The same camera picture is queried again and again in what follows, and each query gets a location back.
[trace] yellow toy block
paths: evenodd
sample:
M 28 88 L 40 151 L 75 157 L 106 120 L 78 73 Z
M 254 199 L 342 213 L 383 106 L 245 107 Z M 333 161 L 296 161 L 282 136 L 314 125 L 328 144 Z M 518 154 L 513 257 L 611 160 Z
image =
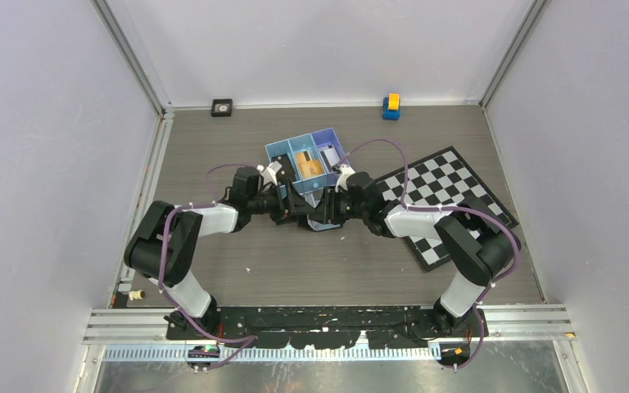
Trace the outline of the yellow toy block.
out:
M 389 95 L 389 110 L 390 111 L 398 111 L 399 110 L 399 94 L 390 94 Z

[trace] gray floor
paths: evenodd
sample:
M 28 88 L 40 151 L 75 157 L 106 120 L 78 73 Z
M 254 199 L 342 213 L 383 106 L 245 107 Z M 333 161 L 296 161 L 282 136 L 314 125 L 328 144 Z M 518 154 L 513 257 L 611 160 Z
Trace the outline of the gray floor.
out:
M 380 109 L 310 108 L 236 110 L 231 118 L 208 111 L 179 111 L 157 185 L 156 199 L 174 204 L 210 201 L 206 171 L 225 163 L 264 164 L 264 145 L 334 127 L 352 150 L 370 138 L 391 138 L 409 160 L 454 146 L 486 185 L 514 211 L 496 148 L 478 106 L 405 107 L 399 121 Z M 374 143 L 351 157 L 357 170 L 377 177 L 399 168 L 393 147 Z M 234 169 L 211 181 L 222 190 Z M 541 296 L 527 248 L 523 263 L 486 298 L 488 304 L 539 303 Z M 424 273 L 401 239 L 375 237 L 360 222 L 311 233 L 294 225 L 275 227 L 256 216 L 240 233 L 202 238 L 192 271 L 222 305 L 429 305 L 447 288 L 453 264 Z M 167 305 L 150 282 L 136 277 L 145 300 L 130 306 Z

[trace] black and white checkered mat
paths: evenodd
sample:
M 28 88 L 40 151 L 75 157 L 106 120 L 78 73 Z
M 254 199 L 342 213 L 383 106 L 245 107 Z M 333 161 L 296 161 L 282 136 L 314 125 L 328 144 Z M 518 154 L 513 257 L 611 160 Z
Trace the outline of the black and white checkered mat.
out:
M 378 178 L 377 182 L 386 200 L 399 199 L 404 188 L 404 168 Z M 508 228 L 518 224 L 453 147 L 409 164 L 407 204 L 434 206 L 459 203 L 468 195 L 481 198 Z M 439 241 L 422 237 L 406 237 L 404 240 L 426 271 L 450 261 L 447 250 Z

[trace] small black square object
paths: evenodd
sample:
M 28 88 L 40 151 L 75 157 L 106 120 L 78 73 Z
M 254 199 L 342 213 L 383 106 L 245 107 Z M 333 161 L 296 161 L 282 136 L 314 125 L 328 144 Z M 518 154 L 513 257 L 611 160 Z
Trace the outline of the small black square object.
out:
M 430 187 L 430 191 L 432 192 L 438 192 L 442 189 L 442 184 L 439 184 L 438 182 L 429 183 L 428 186 Z
M 430 169 L 428 169 L 426 165 L 418 165 L 415 167 L 415 169 L 419 174 L 426 174 L 430 172 Z
M 453 183 L 453 184 L 457 184 L 462 180 L 462 177 L 459 176 L 456 172 L 452 172 L 451 174 L 447 175 L 447 178 Z
M 435 169 L 431 170 L 430 173 L 433 176 L 435 176 L 435 178 L 444 178 L 445 177 L 445 172 L 442 172 L 442 169 L 440 169 L 440 168 L 435 168 Z
M 476 181 L 475 178 L 467 178 L 464 181 L 467 183 L 467 186 L 469 186 L 469 187 L 474 187 L 474 186 L 478 185 L 478 182 Z
M 416 246 L 418 247 L 419 251 L 421 252 L 425 252 L 430 250 L 432 247 L 430 247 L 430 243 L 428 243 L 428 240 L 426 239 L 421 239 L 419 241 L 416 242 Z
M 411 198 L 411 201 L 420 201 L 423 199 L 423 196 L 419 190 L 413 190 L 412 192 L 409 192 L 409 198 Z
M 402 186 L 394 187 L 391 191 L 394 192 L 395 197 L 399 198 L 404 193 L 404 188 Z
M 453 196 L 459 194 L 459 190 L 457 189 L 457 187 L 455 187 L 454 184 L 452 184 L 448 188 L 445 188 L 445 191 L 447 191 L 447 193 L 450 194 L 450 197 L 453 197 Z
M 425 198 L 425 201 L 428 203 L 428 206 L 440 205 L 440 198 L 438 198 L 435 194 L 428 195 Z
M 426 181 L 421 178 L 421 177 L 417 177 L 413 180 L 411 180 L 411 183 L 414 184 L 414 186 L 416 186 L 416 188 L 421 188 L 422 186 L 424 186 L 426 184 Z
M 441 244 L 435 247 L 435 252 L 437 253 L 437 256 L 439 256 L 440 258 L 450 254 L 449 252 L 447 252 L 447 248 L 445 247 L 444 244 Z
M 233 114 L 233 99 L 213 100 L 210 106 L 211 117 L 230 117 Z
M 378 190 L 380 192 L 385 192 L 385 191 L 389 191 L 389 184 L 387 184 L 387 182 L 380 182 L 378 183 Z

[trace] white wall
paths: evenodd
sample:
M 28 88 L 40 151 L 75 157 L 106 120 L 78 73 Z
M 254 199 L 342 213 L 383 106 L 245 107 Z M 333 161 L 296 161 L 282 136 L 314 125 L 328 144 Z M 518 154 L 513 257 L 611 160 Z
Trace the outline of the white wall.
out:
M 174 106 L 477 101 L 531 0 L 111 0 Z
M 155 129 L 89 0 L 0 1 L 0 392 L 71 391 Z
M 629 391 L 629 2 L 552 2 L 488 113 L 595 391 Z

